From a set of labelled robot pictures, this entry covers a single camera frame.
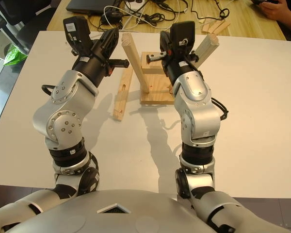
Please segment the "black cable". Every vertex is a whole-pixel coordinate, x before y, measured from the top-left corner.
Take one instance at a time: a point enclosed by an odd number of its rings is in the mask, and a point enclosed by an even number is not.
[[[46,94],[48,94],[50,96],[52,94],[52,92],[49,89],[54,89],[55,86],[53,86],[53,85],[42,85],[41,88],[42,88],[42,91],[44,91]]]
[[[211,18],[211,19],[215,19],[215,20],[223,20],[223,19],[225,19],[225,18],[227,18],[227,17],[229,16],[229,9],[228,9],[228,8],[221,9],[221,7],[219,6],[219,2],[218,2],[218,0],[214,0],[215,3],[216,3],[216,5],[217,5],[217,7],[218,7],[218,9],[220,10],[219,18],[214,18],[214,17],[201,17],[201,18],[200,18],[200,17],[198,16],[198,12],[197,12],[197,11],[193,11],[193,1],[194,1],[194,0],[192,0],[191,12],[196,13],[196,17],[197,17],[198,19]]]
[[[211,102],[223,112],[223,115],[220,116],[220,119],[225,120],[227,118],[227,114],[228,114],[227,108],[220,101],[218,101],[215,98],[211,98]]]
[[[93,27],[95,27],[95,28],[97,28],[97,30],[98,30],[98,27],[96,26],[96,25],[94,25],[92,22],[91,22],[91,17],[92,17],[93,15],[88,15],[87,17],[88,17],[88,21],[89,21],[89,23],[93,26]]]
[[[189,4],[188,4],[188,2],[186,0],[181,0],[181,1],[185,3],[186,8],[185,8],[185,10],[178,12],[178,11],[173,10],[168,4],[162,2],[161,0],[152,0],[152,2],[154,2],[155,4],[157,4],[157,6],[160,7],[161,9],[163,9],[165,11],[168,11],[168,12],[171,12],[171,13],[174,13],[174,14],[177,14],[177,13],[180,13],[180,14],[186,13],[187,9],[189,8]]]

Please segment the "black office chair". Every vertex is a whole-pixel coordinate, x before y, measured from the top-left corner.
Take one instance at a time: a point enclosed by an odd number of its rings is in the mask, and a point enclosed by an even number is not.
[[[11,25],[20,22],[24,27],[17,33],[16,39],[26,48],[31,49],[39,31],[45,31],[56,8],[48,8],[36,15],[50,4],[51,0],[0,0],[0,11]],[[5,25],[2,17],[0,25]]]

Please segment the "cable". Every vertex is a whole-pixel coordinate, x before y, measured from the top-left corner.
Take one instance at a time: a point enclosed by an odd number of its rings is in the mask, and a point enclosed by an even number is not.
[[[41,88],[42,88],[42,91],[44,91],[46,94],[48,94],[50,96],[52,94],[52,92],[49,89],[54,89],[55,86],[53,86],[53,85],[42,85]]]
[[[179,12],[180,12],[180,3],[179,3],[179,0],[177,0],[177,2],[178,2],[178,15],[177,15],[177,18],[173,21],[173,23],[175,23],[175,22],[178,21],[178,19],[179,19],[179,15],[180,15],[180,13],[179,13]],[[123,12],[129,14],[130,16],[133,16],[133,17],[135,17],[135,18],[138,18],[137,16],[134,16],[133,14],[131,14],[131,13],[129,13],[129,12],[127,12],[127,11],[121,9],[121,8],[115,7],[115,6],[105,6],[104,9],[103,9],[104,13],[105,13],[105,10],[106,10],[107,7],[111,7],[111,8],[118,9],[118,10],[120,10],[120,11],[123,11]],[[110,22],[108,21],[107,18],[106,18],[106,20],[107,20],[108,24],[113,28],[113,26],[110,24]],[[144,19],[140,19],[140,20],[143,21],[143,22],[145,22],[145,23],[147,23],[147,24],[149,24],[149,25],[150,25],[151,27],[153,27],[153,28],[161,29],[161,30],[168,30],[168,29],[171,28],[171,26],[173,25],[173,23],[172,23],[172,24],[171,24],[169,27],[167,27],[167,28],[159,28],[159,27],[153,26],[151,23],[149,23],[148,21],[146,21],[146,20],[144,20]]]
[[[145,7],[145,5],[146,5],[149,1],[150,1],[150,0],[146,0],[145,3],[144,3],[141,7],[139,7],[139,9],[136,10],[136,11],[134,11],[134,10],[132,10],[132,9],[130,8],[130,2],[129,2],[129,6],[128,6],[128,5],[127,5],[127,2],[128,2],[128,1],[125,1],[125,5],[127,6],[127,8],[128,8],[130,11],[132,11],[133,14],[140,14],[139,11],[140,11],[143,7]]]
[[[126,24],[128,24],[128,22],[129,22],[129,21],[131,20],[131,18],[132,18],[132,16],[130,16],[129,19],[125,22],[125,24],[124,24],[123,29],[121,30],[121,32],[123,32],[123,31],[126,31],[126,32],[127,32],[128,29],[132,29],[132,28],[137,27],[138,24],[139,24],[139,22],[140,22],[140,20],[141,20],[141,18],[142,18],[142,15],[143,15],[144,11],[145,11],[145,7],[143,8],[143,10],[142,10],[142,12],[141,12],[141,14],[140,14],[140,17],[139,17],[139,19],[138,19],[138,21],[137,21],[137,23],[136,23],[135,26],[132,26],[132,27],[130,27],[130,28],[126,28],[126,29],[124,29],[124,28],[126,27]]]
[[[194,0],[192,0],[192,5],[191,5],[191,12],[193,13],[196,13],[196,17],[198,19],[205,19],[205,18],[211,18],[211,19],[215,19],[215,20],[223,20],[225,18],[227,18],[229,16],[229,9],[228,8],[224,8],[224,9],[221,9],[221,7],[219,6],[219,1],[218,0],[214,0],[218,9],[220,10],[220,13],[219,13],[219,18],[214,18],[214,17],[199,17],[198,16],[198,12],[197,11],[193,11],[193,4],[194,4]]]
[[[220,101],[216,100],[215,98],[211,98],[211,102],[223,112],[223,115],[220,116],[220,119],[225,120],[227,118],[227,114],[228,114],[227,108]]]
[[[140,15],[139,11],[140,9],[143,7],[140,7],[138,10],[134,11],[130,8],[130,6],[127,5],[127,2],[125,2],[125,5],[127,6],[127,8],[129,9],[130,12],[132,12],[134,15]],[[173,21],[176,18],[176,13],[174,12],[174,10],[172,8],[170,8],[167,4],[165,4],[166,7],[162,8],[162,9],[170,9],[169,12],[173,12],[174,13],[174,17],[172,19],[166,19],[164,14],[161,13],[154,13],[152,15],[147,15],[147,14],[143,14],[145,7],[143,8],[143,12],[141,13],[140,17],[144,18],[145,21],[149,22],[150,24],[152,24],[153,26],[157,26],[157,23],[163,22],[163,21]],[[140,21],[140,19],[136,19],[136,22],[138,24],[144,24],[145,22]]]
[[[176,11],[174,11],[168,4],[162,2],[161,0],[151,0],[152,2],[154,2],[155,4],[157,4],[158,7],[160,7],[161,9],[171,12],[171,13],[177,13]],[[186,13],[188,8],[189,8],[189,4],[186,0],[181,0],[182,2],[185,3],[186,7],[183,11],[179,11],[180,14]]]

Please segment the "white cable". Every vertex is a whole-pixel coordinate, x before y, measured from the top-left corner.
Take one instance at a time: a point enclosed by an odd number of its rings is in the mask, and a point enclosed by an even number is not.
[[[172,23],[168,28],[159,28],[159,27],[155,27],[155,26],[153,26],[151,23],[149,23],[148,21],[144,20],[143,18],[140,18],[140,20],[142,20],[143,22],[147,23],[148,25],[150,25],[150,26],[153,27],[153,28],[156,28],[156,29],[162,29],[162,30],[168,30],[168,29],[170,29],[171,26],[172,26],[175,22],[177,22],[178,19],[179,19],[179,15],[180,15],[180,3],[179,3],[179,0],[177,0],[177,2],[178,2],[178,15],[177,15],[177,18],[173,21],[173,23]],[[104,13],[105,16],[106,16],[106,8],[108,8],[108,7],[118,9],[118,10],[120,10],[120,11],[123,11],[123,12],[129,14],[130,16],[133,16],[133,17],[135,17],[135,18],[139,18],[139,17],[134,16],[133,14],[131,14],[131,13],[129,13],[129,12],[127,12],[127,11],[121,9],[121,8],[118,8],[118,7],[116,7],[116,6],[105,6],[105,7],[103,8],[103,13]],[[107,17],[105,17],[105,18],[106,18],[108,24],[113,28],[113,26],[112,26],[111,23],[109,22],[108,18],[107,18]]]
[[[143,15],[143,13],[144,13],[144,11],[145,11],[145,8],[146,8],[146,6],[144,6],[144,8],[143,8],[143,10],[142,10],[142,13],[140,14],[140,17],[139,17],[139,19],[138,19],[138,22],[135,24],[135,26],[132,26],[132,27],[130,27],[130,28],[126,28],[126,29],[124,29],[125,26],[126,26],[126,24],[127,24],[127,23],[129,22],[129,20],[132,18],[132,16],[130,16],[129,19],[125,22],[125,25],[124,25],[123,28],[120,30],[120,32],[127,32],[128,29],[132,29],[132,28],[137,27],[138,24],[139,24],[139,22],[140,22],[140,20],[141,20],[141,18],[142,18],[142,15]]]
[[[131,20],[131,18],[132,18],[132,16],[130,16],[130,17],[128,18],[128,20],[126,20],[125,24],[123,25],[122,30],[125,29],[126,25],[129,23],[129,21]]]

